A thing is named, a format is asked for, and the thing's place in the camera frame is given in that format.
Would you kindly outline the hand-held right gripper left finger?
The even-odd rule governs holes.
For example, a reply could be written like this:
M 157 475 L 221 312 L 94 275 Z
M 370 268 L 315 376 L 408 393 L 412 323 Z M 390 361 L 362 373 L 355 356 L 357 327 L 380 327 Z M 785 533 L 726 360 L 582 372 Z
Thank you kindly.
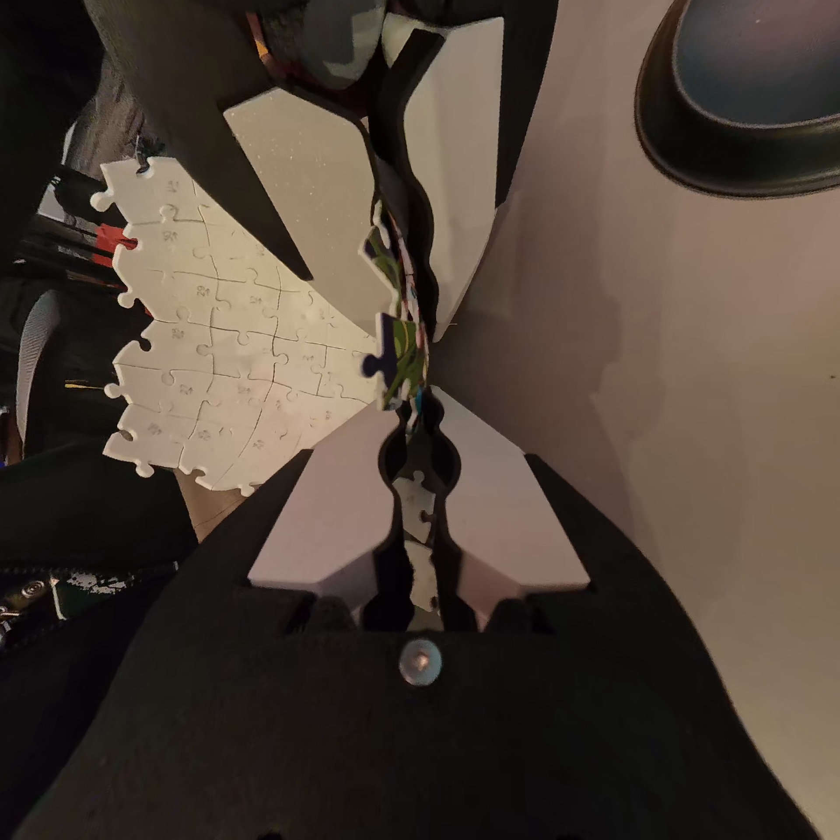
M 248 573 L 254 587 L 403 599 L 403 417 L 364 408 L 315 444 Z

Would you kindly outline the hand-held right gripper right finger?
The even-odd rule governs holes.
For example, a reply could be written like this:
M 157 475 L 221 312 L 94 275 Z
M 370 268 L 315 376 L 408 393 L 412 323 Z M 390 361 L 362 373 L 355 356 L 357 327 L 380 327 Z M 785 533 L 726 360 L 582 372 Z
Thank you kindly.
M 458 457 L 444 499 L 460 551 L 455 592 L 484 627 L 499 602 L 582 591 L 591 582 L 525 453 L 437 386 L 438 429 Z

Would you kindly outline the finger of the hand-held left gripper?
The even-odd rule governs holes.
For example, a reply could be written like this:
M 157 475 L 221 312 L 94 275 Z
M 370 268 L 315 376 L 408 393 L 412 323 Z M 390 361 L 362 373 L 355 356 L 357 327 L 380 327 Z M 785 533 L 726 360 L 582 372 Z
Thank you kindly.
M 438 341 L 462 302 L 497 212 L 504 23 L 452 28 L 386 16 L 375 145 L 401 179 L 423 314 Z
M 296 246 L 311 283 L 357 327 L 374 334 L 391 286 L 363 246 L 377 181 L 370 136 L 352 111 L 302 87 L 274 87 L 224 119 Z

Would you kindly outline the colourful puzzle ball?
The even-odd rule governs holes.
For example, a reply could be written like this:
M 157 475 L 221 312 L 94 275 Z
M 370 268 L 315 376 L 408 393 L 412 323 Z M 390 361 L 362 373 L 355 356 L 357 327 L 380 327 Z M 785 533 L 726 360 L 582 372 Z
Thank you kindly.
M 427 381 L 427 336 L 396 223 L 378 203 L 363 261 L 395 293 L 374 325 L 342 315 L 171 157 L 101 165 L 93 209 L 127 222 L 112 267 L 119 304 L 152 321 L 115 356 L 106 394 L 126 407 L 103 454 L 150 478 L 198 471 L 243 496 L 298 451 L 372 404 L 411 407 Z

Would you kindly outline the orange object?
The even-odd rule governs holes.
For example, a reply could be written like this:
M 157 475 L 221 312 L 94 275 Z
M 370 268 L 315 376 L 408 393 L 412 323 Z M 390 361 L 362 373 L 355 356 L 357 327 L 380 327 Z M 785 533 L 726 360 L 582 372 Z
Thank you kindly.
M 95 244 L 91 261 L 98 266 L 105 266 L 112 268 L 112 260 L 114 253 L 119 247 L 126 250 L 134 250 L 138 246 L 136 238 L 127 238 L 123 234 L 123 229 L 109 224 L 100 224 L 96 226 Z

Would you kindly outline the black round stand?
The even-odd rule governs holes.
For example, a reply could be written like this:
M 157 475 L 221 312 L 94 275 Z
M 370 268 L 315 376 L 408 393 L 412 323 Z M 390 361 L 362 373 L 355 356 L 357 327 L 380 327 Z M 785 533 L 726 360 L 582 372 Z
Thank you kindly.
M 634 119 L 656 168 L 701 193 L 838 188 L 839 2 L 673 2 L 640 67 Z

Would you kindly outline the person's grey shoe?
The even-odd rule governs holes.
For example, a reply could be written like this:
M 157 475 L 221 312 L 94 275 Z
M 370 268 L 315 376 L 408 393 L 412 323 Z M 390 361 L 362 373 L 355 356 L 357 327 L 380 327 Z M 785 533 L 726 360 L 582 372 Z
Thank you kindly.
M 21 456 L 26 451 L 29 404 L 39 360 L 59 323 L 59 298 L 54 290 L 45 291 L 29 311 L 18 349 L 15 415 Z

